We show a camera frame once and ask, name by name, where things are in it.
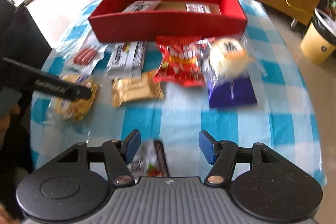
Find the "white brown snack pouch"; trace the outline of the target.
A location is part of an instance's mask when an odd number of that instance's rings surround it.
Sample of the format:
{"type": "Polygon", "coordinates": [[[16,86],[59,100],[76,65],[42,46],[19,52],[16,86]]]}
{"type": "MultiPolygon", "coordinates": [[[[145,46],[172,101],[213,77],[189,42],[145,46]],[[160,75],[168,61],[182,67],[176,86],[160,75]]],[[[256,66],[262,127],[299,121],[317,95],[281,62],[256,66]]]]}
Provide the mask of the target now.
{"type": "Polygon", "coordinates": [[[127,167],[135,181],[140,177],[170,176],[163,143],[159,139],[143,142],[127,167]]]}

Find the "yellow chips clear bag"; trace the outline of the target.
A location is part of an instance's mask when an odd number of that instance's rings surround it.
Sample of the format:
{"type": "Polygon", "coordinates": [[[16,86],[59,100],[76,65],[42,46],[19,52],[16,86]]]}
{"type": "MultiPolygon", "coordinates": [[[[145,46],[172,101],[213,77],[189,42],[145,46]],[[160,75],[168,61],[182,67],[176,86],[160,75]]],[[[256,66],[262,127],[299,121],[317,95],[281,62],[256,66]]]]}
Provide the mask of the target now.
{"type": "Polygon", "coordinates": [[[92,95],[88,100],[80,98],[74,101],[53,97],[51,100],[51,108],[54,114],[62,117],[64,120],[82,121],[94,103],[98,85],[94,82],[92,77],[83,75],[64,75],[62,80],[84,86],[91,90],[92,95]]]}

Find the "gold foil snack packet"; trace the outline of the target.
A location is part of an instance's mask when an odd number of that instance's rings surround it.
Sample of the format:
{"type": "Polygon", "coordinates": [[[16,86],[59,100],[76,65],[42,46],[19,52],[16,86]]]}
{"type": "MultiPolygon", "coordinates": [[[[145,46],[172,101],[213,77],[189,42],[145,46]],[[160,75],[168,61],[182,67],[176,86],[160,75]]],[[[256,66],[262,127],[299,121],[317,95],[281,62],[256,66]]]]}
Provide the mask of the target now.
{"type": "Polygon", "coordinates": [[[154,82],[156,70],[144,72],[140,78],[115,79],[112,82],[112,106],[141,100],[163,100],[160,82],[154,82]]]}

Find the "purple snack packet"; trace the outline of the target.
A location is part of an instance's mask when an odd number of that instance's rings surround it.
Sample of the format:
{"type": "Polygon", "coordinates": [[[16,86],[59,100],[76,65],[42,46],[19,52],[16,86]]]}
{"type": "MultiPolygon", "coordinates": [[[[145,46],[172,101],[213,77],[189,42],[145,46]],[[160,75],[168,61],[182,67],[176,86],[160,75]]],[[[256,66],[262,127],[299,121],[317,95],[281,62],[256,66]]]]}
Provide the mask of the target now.
{"type": "Polygon", "coordinates": [[[224,109],[257,104],[249,76],[239,77],[209,88],[209,107],[224,109]]]}

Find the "pink sausage vacuum pack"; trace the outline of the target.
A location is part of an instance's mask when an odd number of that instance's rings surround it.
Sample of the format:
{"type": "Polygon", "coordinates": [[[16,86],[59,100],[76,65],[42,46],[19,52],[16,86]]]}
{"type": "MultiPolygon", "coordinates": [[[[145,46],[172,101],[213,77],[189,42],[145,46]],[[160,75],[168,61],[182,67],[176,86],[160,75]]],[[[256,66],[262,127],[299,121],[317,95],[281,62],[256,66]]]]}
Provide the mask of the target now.
{"type": "Polygon", "coordinates": [[[103,60],[107,45],[90,44],[82,46],[66,62],[65,67],[81,75],[90,76],[97,64],[103,60]]]}

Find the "white Kaprons snack pack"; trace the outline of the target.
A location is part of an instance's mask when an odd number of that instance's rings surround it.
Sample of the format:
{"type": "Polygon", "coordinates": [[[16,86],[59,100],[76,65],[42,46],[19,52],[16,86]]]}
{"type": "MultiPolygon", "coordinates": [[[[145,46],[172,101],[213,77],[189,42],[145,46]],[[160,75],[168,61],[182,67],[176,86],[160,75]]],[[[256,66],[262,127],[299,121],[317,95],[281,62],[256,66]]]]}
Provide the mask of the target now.
{"type": "Polygon", "coordinates": [[[141,77],[146,48],[147,42],[117,43],[106,66],[107,77],[111,80],[141,77]]]}

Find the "steamed bun clear package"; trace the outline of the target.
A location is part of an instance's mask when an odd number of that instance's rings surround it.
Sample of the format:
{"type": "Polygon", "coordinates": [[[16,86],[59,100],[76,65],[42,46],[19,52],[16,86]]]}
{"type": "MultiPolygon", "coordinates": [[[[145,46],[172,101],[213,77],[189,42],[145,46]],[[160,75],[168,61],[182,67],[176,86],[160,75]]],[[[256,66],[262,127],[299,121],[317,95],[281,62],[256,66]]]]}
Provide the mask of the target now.
{"type": "Polygon", "coordinates": [[[243,33],[208,38],[206,42],[202,50],[202,73],[208,85],[215,86],[243,76],[250,64],[256,64],[261,75],[266,75],[243,33]]]}

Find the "red candy snack bag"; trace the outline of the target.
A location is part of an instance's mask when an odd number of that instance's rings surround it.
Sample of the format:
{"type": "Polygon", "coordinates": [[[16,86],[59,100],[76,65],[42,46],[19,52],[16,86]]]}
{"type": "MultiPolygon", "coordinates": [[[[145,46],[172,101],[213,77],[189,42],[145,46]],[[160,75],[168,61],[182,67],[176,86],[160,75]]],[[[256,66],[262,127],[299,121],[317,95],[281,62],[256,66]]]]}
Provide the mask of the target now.
{"type": "Polygon", "coordinates": [[[170,82],[185,88],[203,87],[198,36],[157,36],[155,43],[162,53],[161,64],[153,77],[155,83],[170,82]]]}

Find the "dark chair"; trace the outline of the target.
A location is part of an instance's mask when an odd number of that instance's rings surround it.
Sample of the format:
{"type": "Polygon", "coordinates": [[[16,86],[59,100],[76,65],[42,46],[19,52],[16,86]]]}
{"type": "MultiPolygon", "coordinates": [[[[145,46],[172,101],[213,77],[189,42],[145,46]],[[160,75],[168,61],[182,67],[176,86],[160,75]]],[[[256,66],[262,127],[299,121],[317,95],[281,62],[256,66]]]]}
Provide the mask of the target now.
{"type": "MultiPolygon", "coordinates": [[[[15,8],[1,0],[1,58],[7,57],[41,70],[51,47],[25,6],[15,8]]],[[[17,92],[1,88],[1,117],[9,114],[18,103],[24,109],[30,104],[33,92],[17,92]]]]}

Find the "blue white checkered tablecloth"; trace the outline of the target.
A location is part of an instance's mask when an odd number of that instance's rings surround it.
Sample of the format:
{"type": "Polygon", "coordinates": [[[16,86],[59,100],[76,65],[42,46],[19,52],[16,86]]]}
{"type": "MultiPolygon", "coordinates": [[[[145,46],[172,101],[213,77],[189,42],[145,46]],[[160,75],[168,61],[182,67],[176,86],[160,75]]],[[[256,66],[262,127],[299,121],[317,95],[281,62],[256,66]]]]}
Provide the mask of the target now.
{"type": "Polygon", "coordinates": [[[114,108],[111,83],[104,75],[113,51],[109,45],[92,73],[98,94],[85,123],[63,120],[54,114],[49,97],[34,94],[30,124],[34,167],[77,142],[100,146],[138,129],[142,140],[161,139],[172,176],[205,177],[210,166],[199,149],[198,134],[206,130],[215,139],[240,147],[264,143],[325,185],[317,121],[301,73],[262,4],[239,2],[248,17],[245,34],[256,58],[247,70],[256,105],[212,110],[205,89],[165,83],[161,101],[114,108]]]}

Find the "red cardboard box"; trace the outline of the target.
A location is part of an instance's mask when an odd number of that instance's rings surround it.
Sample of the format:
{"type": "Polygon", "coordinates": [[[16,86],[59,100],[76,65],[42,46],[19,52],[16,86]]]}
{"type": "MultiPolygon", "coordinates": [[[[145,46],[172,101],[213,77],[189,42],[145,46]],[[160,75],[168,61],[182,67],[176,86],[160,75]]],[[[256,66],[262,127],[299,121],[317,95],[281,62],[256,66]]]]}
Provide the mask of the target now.
{"type": "Polygon", "coordinates": [[[201,39],[243,32],[248,19],[238,0],[102,0],[88,18],[101,43],[147,41],[157,36],[196,36],[201,39]],[[183,8],[127,12],[136,1],[171,5],[204,3],[216,11],[188,12],[183,8]]]}

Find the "yellow trash bin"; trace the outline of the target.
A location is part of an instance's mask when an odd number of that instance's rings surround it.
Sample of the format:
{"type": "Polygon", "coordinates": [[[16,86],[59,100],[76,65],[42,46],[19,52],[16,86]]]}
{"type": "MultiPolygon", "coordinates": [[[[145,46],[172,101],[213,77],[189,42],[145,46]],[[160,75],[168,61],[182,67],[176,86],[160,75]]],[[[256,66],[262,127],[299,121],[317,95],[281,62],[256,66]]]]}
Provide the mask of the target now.
{"type": "Polygon", "coordinates": [[[300,47],[307,59],[321,65],[335,51],[335,20],[315,9],[300,47]]]}

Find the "white red labelled packet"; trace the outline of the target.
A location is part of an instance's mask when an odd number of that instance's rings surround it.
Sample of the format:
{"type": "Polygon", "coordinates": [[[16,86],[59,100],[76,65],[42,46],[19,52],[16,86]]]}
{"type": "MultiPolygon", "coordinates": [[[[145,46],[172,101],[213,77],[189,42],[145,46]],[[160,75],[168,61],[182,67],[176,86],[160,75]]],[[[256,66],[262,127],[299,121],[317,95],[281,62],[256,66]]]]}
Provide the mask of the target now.
{"type": "Polygon", "coordinates": [[[123,12],[143,12],[143,11],[153,11],[162,1],[135,1],[130,4],[123,12]]]}

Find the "brown packet in box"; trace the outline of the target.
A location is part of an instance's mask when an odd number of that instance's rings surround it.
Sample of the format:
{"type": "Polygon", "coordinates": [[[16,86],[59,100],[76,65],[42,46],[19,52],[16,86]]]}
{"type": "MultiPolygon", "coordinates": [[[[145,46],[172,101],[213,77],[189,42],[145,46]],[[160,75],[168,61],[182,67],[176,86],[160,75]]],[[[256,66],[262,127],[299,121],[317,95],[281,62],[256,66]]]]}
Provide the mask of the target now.
{"type": "Polygon", "coordinates": [[[194,13],[214,14],[214,15],[221,14],[221,11],[217,4],[183,2],[183,1],[162,1],[155,8],[155,11],[194,12],[194,13]]]}

